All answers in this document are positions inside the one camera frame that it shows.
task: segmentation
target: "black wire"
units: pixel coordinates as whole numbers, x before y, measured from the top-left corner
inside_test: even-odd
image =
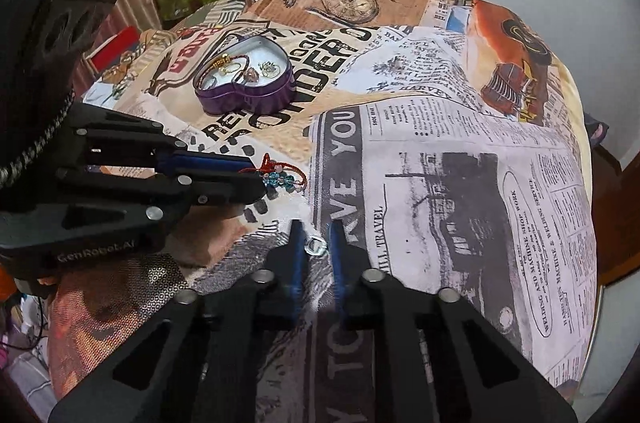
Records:
[[[38,332],[38,338],[36,338],[35,343],[31,347],[18,347],[17,345],[11,345],[9,343],[0,342],[0,345],[4,347],[8,347],[10,349],[17,349],[18,351],[33,351],[36,346],[42,340],[42,327],[44,326],[44,309],[42,308],[42,299],[38,297],[38,305],[40,306],[40,330]]]

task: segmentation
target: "watch face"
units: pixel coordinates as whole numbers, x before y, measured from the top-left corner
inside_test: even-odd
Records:
[[[376,0],[322,0],[332,15],[352,24],[369,22],[378,14]]]

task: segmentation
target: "purple tin box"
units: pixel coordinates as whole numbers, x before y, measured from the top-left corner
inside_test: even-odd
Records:
[[[241,40],[222,50],[234,57],[246,55],[248,67],[253,68],[255,81],[242,77],[242,69],[227,73],[225,67],[212,68],[193,79],[196,96],[207,114],[223,114],[244,109],[255,114],[271,114],[287,107],[296,94],[296,81],[291,62],[284,50],[274,41],[260,35]],[[244,59],[232,61],[244,66]],[[231,63],[226,66],[233,69]]]

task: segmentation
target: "bed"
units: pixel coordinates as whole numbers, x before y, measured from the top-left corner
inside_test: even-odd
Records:
[[[198,65],[254,34],[288,53],[293,103],[268,116],[203,113]],[[192,209],[161,253],[63,276],[49,318],[58,397],[178,290],[219,291],[260,268],[292,219],[319,237],[342,219],[350,242],[406,285],[461,291],[572,399],[596,296],[589,142],[570,72],[515,13],[482,0],[225,0],[177,37],[113,107],[163,123],[190,150],[257,166],[268,153],[308,186]],[[258,417],[372,417],[372,337],[338,329],[327,254],[311,259],[308,286],[299,326],[260,371]],[[336,356],[361,367],[326,374]]]

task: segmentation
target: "red cord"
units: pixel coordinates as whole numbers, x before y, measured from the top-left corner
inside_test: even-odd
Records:
[[[273,161],[270,157],[269,157],[269,153],[265,153],[264,157],[262,158],[262,165],[260,165],[260,168],[243,168],[242,170],[240,170],[240,172],[259,172],[261,174],[269,174],[271,172],[275,172],[275,168],[277,165],[280,165],[283,170],[287,169],[287,170],[292,170],[293,172],[295,172],[296,174],[298,174],[301,178],[302,181],[299,183],[299,185],[304,189],[306,188],[306,176],[305,173],[302,172],[302,170],[300,170],[298,167],[296,167],[295,165],[292,165],[290,163],[286,163],[284,161]]]

